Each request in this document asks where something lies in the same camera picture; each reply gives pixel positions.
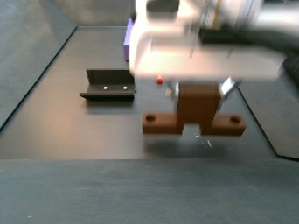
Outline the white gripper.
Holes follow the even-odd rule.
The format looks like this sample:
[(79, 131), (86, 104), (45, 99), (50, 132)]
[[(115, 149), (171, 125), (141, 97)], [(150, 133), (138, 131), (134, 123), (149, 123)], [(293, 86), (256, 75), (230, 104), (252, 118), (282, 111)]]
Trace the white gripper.
[[(221, 26), (258, 27), (264, 0), (135, 0), (129, 63), (139, 77), (225, 80), (226, 100), (233, 80), (273, 80), (285, 56), (264, 46), (226, 40)], [(179, 99), (179, 83), (167, 83), (166, 96)]]

